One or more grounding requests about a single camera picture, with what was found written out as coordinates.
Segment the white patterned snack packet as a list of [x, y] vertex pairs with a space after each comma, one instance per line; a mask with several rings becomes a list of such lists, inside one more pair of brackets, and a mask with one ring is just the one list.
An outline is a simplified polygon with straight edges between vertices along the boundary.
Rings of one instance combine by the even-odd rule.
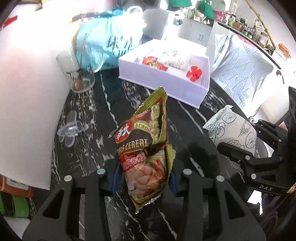
[[231, 105], [220, 109], [203, 128], [216, 146], [226, 143], [255, 154], [256, 130], [249, 121], [235, 113]]

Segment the red yellow snack packet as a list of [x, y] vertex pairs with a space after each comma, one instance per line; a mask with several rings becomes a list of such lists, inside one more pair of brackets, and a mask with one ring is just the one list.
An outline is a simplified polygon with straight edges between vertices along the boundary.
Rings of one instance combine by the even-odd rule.
[[153, 68], [156, 68], [158, 70], [167, 71], [168, 67], [160, 62], [154, 62], [151, 64]]

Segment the grey chair back cushion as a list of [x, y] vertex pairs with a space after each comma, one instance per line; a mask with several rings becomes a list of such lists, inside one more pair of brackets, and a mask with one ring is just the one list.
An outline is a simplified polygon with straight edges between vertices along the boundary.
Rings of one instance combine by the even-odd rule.
[[161, 40], [169, 15], [170, 12], [164, 9], [146, 9], [143, 12], [144, 23], [146, 24], [143, 29], [144, 34], [152, 39]]

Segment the metal spoon in mug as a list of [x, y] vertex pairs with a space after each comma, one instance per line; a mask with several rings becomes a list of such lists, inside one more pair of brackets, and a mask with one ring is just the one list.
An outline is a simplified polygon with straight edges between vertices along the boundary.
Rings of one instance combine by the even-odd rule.
[[83, 43], [82, 43], [82, 48], [81, 48], [79, 70], [78, 70], [80, 80], [82, 80], [82, 73], [83, 73], [82, 60], [83, 60], [83, 52], [84, 52], [84, 48], [85, 48], [86, 38], [87, 38], [87, 34], [85, 33]]

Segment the lavender gift box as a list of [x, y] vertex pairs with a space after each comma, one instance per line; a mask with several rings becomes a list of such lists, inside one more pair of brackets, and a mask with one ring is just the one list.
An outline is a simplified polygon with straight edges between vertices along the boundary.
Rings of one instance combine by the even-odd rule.
[[[148, 56], [157, 57], [162, 63], [163, 53], [173, 50], [190, 56], [187, 69], [168, 66], [167, 71], [162, 71], [142, 63], [143, 58]], [[120, 79], [152, 90], [163, 87], [168, 96], [194, 108], [200, 107], [209, 91], [210, 65], [205, 47], [185, 39], [152, 39], [121, 56], [118, 63]], [[191, 66], [198, 66], [203, 72], [195, 82], [186, 77]]]

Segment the teal drawstring bag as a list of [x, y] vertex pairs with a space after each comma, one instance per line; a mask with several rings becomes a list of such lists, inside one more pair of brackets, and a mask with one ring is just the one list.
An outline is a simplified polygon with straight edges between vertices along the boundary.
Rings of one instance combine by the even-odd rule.
[[80, 51], [85, 33], [85, 48], [92, 54], [101, 52], [104, 63], [101, 70], [118, 67], [118, 59], [138, 47], [143, 36], [143, 28], [132, 22], [126, 11], [116, 9], [99, 13], [82, 22], [76, 36], [74, 50]]

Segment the glass mug with cartoon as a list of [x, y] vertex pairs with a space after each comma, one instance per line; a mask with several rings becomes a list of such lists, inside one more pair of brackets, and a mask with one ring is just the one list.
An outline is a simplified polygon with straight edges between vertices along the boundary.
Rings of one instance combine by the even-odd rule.
[[97, 73], [104, 63], [104, 55], [101, 52], [92, 54], [90, 49], [84, 49], [82, 60], [82, 80], [79, 79], [79, 62], [81, 51], [60, 52], [56, 60], [68, 80], [71, 90], [74, 93], [83, 93], [91, 89], [95, 84], [95, 73]]

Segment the green cereal packet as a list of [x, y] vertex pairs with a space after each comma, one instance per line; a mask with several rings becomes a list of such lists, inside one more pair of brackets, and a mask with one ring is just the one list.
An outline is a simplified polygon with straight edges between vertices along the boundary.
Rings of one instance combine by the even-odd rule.
[[113, 135], [136, 213], [161, 196], [176, 157], [168, 138], [167, 99], [159, 87]]

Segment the white patterned packet in box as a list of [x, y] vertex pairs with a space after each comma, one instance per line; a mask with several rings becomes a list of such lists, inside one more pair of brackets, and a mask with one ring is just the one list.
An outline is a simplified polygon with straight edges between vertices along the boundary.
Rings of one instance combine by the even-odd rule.
[[166, 65], [185, 70], [189, 66], [190, 56], [180, 51], [167, 51], [163, 53], [162, 60]]

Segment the green tote bag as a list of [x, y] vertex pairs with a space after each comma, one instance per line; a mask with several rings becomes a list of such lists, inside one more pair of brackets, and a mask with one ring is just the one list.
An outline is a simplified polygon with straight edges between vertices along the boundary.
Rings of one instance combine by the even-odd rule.
[[210, 6], [210, 4], [206, 1], [200, 1], [197, 10], [200, 11], [209, 20], [215, 20], [215, 14], [213, 12], [213, 9]]

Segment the grey leaf pattern cushion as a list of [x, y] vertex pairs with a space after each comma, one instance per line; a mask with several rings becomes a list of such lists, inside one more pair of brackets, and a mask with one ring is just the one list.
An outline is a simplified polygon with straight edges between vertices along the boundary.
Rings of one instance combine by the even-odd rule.
[[273, 65], [256, 48], [232, 35], [213, 64], [211, 78], [234, 100], [245, 115], [264, 102], [263, 83]]

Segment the small red snack packet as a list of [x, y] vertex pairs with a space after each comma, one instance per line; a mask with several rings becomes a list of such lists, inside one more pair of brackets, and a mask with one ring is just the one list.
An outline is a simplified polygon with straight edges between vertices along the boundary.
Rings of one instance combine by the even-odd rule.
[[148, 66], [150, 66], [150, 65], [152, 65], [152, 64], [157, 63], [157, 60], [158, 60], [157, 57], [148, 56], [148, 57], [144, 57], [144, 58], [143, 58], [142, 63], [143, 63], [144, 65], [148, 65]]

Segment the red paper flower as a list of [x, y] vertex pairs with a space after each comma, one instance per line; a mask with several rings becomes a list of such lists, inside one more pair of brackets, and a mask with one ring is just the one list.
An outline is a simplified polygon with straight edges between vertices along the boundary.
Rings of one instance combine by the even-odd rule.
[[201, 77], [202, 73], [202, 70], [198, 66], [191, 66], [186, 77], [189, 78], [191, 82], [195, 82]]

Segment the white foam board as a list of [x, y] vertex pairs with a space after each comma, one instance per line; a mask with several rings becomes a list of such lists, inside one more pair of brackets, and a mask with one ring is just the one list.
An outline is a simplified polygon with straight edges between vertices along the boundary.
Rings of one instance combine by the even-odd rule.
[[71, 43], [64, 11], [41, 9], [1, 31], [1, 174], [49, 189], [56, 128], [70, 91], [56, 56]]

